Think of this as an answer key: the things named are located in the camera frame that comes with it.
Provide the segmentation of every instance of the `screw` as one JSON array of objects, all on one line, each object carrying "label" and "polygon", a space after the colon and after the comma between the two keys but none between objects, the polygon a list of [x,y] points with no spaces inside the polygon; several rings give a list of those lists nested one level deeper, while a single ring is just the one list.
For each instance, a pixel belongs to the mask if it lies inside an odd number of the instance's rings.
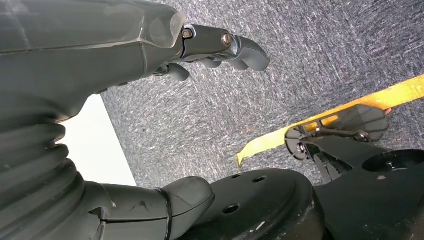
[{"label": "screw", "polygon": [[233,42],[233,38],[228,32],[224,32],[221,36],[221,41],[225,47],[229,47],[231,46],[231,43]]},{"label": "screw", "polygon": [[193,37],[193,32],[190,29],[186,28],[186,29],[182,30],[182,37],[184,39],[189,39],[189,38]]},{"label": "screw", "polygon": [[306,147],[303,143],[298,143],[297,144],[297,151],[301,154],[306,153]]}]

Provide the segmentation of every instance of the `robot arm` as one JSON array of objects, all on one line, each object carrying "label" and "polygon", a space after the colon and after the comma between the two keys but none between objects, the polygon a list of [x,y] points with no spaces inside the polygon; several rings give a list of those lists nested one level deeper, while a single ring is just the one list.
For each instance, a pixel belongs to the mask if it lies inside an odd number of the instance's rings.
[{"label": "robot arm", "polygon": [[215,195],[198,177],[161,189],[85,182],[59,122],[87,98],[181,62],[263,71],[265,52],[227,30],[186,25],[144,1],[0,1],[0,239],[179,238]]}]

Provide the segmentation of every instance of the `carpet floor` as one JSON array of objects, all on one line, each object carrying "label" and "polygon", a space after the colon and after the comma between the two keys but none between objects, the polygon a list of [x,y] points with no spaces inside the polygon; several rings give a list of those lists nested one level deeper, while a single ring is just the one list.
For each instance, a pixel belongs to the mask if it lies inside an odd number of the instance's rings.
[{"label": "carpet floor", "polygon": [[[151,77],[102,94],[140,187],[187,176],[210,182],[235,173],[292,169],[323,184],[310,161],[284,146],[245,159],[247,142],[424,74],[424,1],[166,0],[188,23],[258,42],[265,72],[185,64],[191,78]],[[424,149],[424,99],[394,109],[379,143]]]}]

